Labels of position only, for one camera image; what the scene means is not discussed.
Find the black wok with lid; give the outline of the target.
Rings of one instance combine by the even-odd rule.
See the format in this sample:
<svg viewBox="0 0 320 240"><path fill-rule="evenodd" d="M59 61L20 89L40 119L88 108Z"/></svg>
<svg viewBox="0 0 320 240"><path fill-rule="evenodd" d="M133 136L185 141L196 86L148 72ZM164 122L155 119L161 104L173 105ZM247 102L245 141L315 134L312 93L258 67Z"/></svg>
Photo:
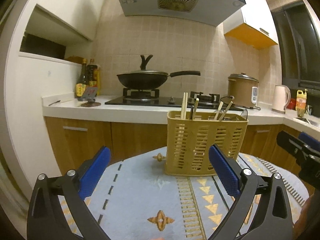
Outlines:
<svg viewBox="0 0 320 240"><path fill-rule="evenodd" d="M169 77L177 77L184 75L200 76L201 72L198 70L183 70L179 72L166 73L157 70L147 69L148 62L152 59L153 55L145 57L140 55L141 64L140 69L129 73L118 74L117 78L120 83L128 88L135 90L153 90L161 87Z"/></svg>

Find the yellow oil bottle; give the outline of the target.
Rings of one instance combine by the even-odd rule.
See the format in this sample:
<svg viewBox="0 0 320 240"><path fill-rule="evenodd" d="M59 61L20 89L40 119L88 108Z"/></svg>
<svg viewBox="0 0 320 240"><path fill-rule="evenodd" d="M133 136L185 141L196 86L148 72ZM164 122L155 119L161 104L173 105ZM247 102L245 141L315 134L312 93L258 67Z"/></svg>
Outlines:
<svg viewBox="0 0 320 240"><path fill-rule="evenodd" d="M296 95L296 112L297 116L302 118L305 114L306 102L307 102L307 89L297 90Z"/></svg>

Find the black plastic spoon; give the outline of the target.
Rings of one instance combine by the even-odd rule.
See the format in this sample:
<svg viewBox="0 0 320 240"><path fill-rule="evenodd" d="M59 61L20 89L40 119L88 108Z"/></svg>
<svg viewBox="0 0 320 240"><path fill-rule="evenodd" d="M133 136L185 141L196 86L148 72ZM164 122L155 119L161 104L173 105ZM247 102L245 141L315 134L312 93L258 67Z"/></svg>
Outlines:
<svg viewBox="0 0 320 240"><path fill-rule="evenodd" d="M191 105L191 106L190 106L190 112L189 112L189 120L192 120L192 119L193 119L193 111L194 111L194 106Z"/></svg>

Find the dark window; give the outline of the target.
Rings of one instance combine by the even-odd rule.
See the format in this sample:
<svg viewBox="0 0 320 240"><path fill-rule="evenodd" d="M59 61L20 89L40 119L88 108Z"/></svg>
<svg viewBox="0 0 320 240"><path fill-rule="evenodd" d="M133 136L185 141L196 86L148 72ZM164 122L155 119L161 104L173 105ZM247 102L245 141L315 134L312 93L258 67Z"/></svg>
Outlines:
<svg viewBox="0 0 320 240"><path fill-rule="evenodd" d="M272 12L276 26L282 82L291 89L319 90L319 34L302 0Z"/></svg>

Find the white orange wall cabinet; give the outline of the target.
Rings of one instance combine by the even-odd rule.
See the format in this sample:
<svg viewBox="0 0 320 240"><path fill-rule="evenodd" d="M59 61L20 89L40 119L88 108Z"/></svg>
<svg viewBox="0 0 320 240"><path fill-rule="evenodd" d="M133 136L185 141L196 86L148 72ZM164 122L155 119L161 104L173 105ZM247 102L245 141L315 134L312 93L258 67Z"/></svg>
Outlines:
<svg viewBox="0 0 320 240"><path fill-rule="evenodd" d="M246 4L223 22L224 35L257 50L278 44L277 31L266 0L245 0Z"/></svg>

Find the white electric kettle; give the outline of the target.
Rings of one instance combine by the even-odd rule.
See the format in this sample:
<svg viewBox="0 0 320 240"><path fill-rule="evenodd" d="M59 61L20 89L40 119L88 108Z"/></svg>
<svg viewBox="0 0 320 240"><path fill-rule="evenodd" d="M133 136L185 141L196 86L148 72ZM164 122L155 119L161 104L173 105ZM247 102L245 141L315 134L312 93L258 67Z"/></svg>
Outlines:
<svg viewBox="0 0 320 240"><path fill-rule="evenodd" d="M274 87L272 111L285 114L290 103L291 91L286 85L276 85Z"/></svg>

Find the yellow sauce bottle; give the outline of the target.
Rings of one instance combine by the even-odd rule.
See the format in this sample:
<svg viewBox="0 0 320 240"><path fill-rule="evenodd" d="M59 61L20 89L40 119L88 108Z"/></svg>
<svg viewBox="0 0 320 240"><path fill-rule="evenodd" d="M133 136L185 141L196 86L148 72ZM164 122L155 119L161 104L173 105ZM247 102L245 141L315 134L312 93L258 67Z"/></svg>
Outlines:
<svg viewBox="0 0 320 240"><path fill-rule="evenodd" d="M100 80L100 66L97 65L97 96L100 95L100 89L101 89L101 80Z"/></svg>

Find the dark soy sauce bottle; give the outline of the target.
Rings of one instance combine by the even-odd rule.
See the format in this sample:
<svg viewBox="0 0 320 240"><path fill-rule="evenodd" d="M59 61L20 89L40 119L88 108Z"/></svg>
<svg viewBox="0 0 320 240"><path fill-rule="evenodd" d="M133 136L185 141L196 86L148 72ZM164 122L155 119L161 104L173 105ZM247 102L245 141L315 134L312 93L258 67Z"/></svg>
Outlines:
<svg viewBox="0 0 320 240"><path fill-rule="evenodd" d="M82 65L81 65L81 73L80 76L76 82L76 87L75 87L75 91L76 91L76 97L80 98L83 96L86 88L88 85L88 77L87 77L87 59L84 58L82 60Z"/></svg>

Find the brown rice cooker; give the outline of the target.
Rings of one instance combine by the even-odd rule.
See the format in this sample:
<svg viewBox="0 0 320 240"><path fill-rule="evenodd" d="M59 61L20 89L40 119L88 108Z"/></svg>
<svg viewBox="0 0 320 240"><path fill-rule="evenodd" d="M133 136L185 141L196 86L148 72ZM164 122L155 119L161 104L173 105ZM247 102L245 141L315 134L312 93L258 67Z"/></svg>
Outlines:
<svg viewBox="0 0 320 240"><path fill-rule="evenodd" d="M228 77L228 96L239 107L254 108L258 101L259 81L245 73L231 74Z"/></svg>

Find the red label sauce bottle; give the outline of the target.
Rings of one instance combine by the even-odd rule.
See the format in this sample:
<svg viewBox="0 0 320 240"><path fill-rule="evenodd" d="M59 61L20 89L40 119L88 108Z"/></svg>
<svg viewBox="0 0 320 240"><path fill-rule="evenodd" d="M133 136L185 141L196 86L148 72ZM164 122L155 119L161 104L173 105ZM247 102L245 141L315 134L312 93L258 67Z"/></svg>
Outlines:
<svg viewBox="0 0 320 240"><path fill-rule="evenodd" d="M90 87L98 87L98 66L95 64L94 59L90 59L88 68L88 80Z"/></svg>

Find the metal spatula on stand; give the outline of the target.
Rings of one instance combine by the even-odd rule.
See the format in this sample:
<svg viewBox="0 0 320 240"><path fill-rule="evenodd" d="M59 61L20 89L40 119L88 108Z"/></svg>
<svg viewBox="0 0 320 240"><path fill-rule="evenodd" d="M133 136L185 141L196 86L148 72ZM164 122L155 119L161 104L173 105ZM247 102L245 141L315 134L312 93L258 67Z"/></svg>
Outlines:
<svg viewBox="0 0 320 240"><path fill-rule="evenodd" d="M95 96L97 95L97 87L87 87L83 95L78 98L81 107L97 107L100 106L100 102L96 102Z"/></svg>

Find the patterned blue tablecloth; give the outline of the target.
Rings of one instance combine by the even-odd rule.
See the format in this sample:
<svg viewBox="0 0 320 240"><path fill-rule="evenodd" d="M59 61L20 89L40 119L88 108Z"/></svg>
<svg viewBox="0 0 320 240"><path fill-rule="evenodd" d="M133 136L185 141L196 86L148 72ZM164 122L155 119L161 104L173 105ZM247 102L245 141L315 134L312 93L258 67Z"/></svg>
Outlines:
<svg viewBox="0 0 320 240"><path fill-rule="evenodd" d="M164 172L166 148L105 169L89 211L111 239L208 239L234 203L218 176L175 177Z"/></svg>

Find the black gas stove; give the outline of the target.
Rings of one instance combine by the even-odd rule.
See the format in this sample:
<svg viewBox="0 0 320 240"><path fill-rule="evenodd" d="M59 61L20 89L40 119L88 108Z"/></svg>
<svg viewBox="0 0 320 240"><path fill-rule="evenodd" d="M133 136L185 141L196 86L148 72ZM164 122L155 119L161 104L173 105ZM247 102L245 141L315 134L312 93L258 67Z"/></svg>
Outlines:
<svg viewBox="0 0 320 240"><path fill-rule="evenodd" d="M198 108L211 109L216 111L220 104L219 94L205 95L202 92L188 93L187 107L193 105L199 99ZM160 96L159 89L153 90L133 90L124 88L123 95L105 102L105 105L126 105L126 106L152 106L152 107L180 107L182 106L183 96L164 97Z"/></svg>

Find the tan plastic utensil basket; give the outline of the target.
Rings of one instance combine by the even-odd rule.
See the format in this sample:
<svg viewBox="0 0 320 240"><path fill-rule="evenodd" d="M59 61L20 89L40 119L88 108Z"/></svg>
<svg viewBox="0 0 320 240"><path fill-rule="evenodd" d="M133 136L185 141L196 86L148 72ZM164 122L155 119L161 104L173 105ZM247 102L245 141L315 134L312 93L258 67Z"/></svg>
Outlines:
<svg viewBox="0 0 320 240"><path fill-rule="evenodd" d="M181 119L179 111L167 114L167 155L164 170L171 176L211 176L215 170L209 161L209 148L220 150L236 159L246 133L248 120L237 114L226 114L215 120L214 113L198 112L190 120Z"/></svg>

